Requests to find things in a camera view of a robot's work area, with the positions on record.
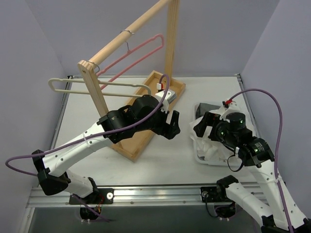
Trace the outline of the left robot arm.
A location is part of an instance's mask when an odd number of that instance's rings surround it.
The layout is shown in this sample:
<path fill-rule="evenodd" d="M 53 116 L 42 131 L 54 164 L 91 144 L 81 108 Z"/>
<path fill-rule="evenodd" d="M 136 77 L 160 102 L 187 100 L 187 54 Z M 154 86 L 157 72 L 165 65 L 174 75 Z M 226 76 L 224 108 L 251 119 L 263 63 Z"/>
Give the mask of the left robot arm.
<path fill-rule="evenodd" d="M 169 104 L 176 98 L 173 91 L 160 91 L 154 96 L 143 95 L 133 104 L 108 112 L 84 133 L 69 141 L 69 147 L 42 155 L 40 150 L 33 158 L 39 184 L 47 196 L 62 191 L 75 194 L 86 203 L 94 203 L 98 197 L 98 188 L 91 177 L 83 177 L 69 170 L 71 166 L 92 153 L 132 138 L 135 133 L 150 130 L 167 139 L 173 139 L 180 133 L 179 112 L 173 111 L 170 123 L 167 123 Z"/>

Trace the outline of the cream hanger with metal hook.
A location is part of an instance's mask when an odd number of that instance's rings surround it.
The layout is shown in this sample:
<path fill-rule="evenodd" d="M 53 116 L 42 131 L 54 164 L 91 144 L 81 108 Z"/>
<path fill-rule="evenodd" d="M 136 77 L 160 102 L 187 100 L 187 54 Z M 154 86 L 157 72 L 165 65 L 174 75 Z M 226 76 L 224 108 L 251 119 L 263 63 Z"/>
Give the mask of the cream hanger with metal hook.
<path fill-rule="evenodd" d="M 147 94 L 151 95 L 152 91 L 150 87 L 144 84 L 131 84 L 131 83 L 114 83 L 114 82 L 104 82 L 99 81 L 98 77 L 96 76 L 94 72 L 94 67 L 98 66 L 97 64 L 91 62 L 82 60 L 78 64 L 78 68 L 80 69 L 80 72 L 82 73 L 82 80 L 78 79 L 60 79 L 60 78 L 51 78 L 48 81 L 48 85 L 50 89 L 54 92 L 59 93 L 68 93 L 68 94 L 83 94 L 83 95 L 91 95 L 93 93 L 100 94 L 101 96 L 115 96 L 115 97 L 134 97 L 138 98 L 141 97 L 141 95 L 137 94 L 119 94 L 119 93 L 104 93 L 101 90 L 100 85 L 114 85 L 114 86 L 129 86 L 129 87 L 135 87 L 135 88 L 143 88 L 147 90 Z M 66 90 L 66 89 L 56 89 L 53 85 L 54 82 L 64 82 L 64 83 L 83 83 L 86 85 L 88 91 L 73 91 L 73 90 Z"/>

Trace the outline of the grey pleated skirt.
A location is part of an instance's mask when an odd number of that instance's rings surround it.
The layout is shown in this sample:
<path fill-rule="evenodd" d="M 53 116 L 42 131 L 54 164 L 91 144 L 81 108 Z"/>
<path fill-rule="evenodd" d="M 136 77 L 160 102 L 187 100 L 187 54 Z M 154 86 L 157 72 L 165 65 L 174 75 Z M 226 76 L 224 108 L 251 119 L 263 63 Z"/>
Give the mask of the grey pleated skirt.
<path fill-rule="evenodd" d="M 205 112 L 209 112 L 212 110 L 218 110 L 220 108 L 219 105 L 209 104 L 209 103 L 199 103 L 195 110 L 195 118 L 198 119 L 203 117 Z"/>

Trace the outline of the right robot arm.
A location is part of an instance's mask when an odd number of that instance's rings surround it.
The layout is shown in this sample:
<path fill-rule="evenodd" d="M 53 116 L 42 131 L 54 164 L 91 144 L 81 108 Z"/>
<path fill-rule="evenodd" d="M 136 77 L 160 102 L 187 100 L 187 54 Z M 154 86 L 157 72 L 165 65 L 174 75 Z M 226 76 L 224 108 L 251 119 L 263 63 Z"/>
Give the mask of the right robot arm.
<path fill-rule="evenodd" d="M 209 139 L 231 149 L 241 159 L 259 184 L 267 203 L 247 191 L 232 175 L 217 181 L 216 196 L 231 200 L 246 211 L 263 233 L 309 233 L 311 220 L 296 205 L 284 181 L 275 168 L 276 157 L 262 138 L 247 128 L 245 114 L 229 113 L 225 118 L 206 112 L 194 126 L 195 134 L 203 137 L 211 127 Z"/>

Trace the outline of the white ruffled skirt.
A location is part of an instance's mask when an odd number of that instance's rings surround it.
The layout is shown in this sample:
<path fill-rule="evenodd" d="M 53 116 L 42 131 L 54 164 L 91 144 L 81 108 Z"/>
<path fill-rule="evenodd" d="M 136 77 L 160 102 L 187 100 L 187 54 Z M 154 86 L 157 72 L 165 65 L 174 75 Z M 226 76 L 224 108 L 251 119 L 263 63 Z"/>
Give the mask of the white ruffled skirt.
<path fill-rule="evenodd" d="M 207 126 L 203 137 L 197 137 L 193 127 L 201 121 L 202 117 L 190 123 L 190 139 L 194 145 L 194 158 L 200 164 L 210 166 L 226 166 L 227 159 L 233 152 L 224 147 L 220 142 L 211 141 L 208 136 L 211 127 Z"/>

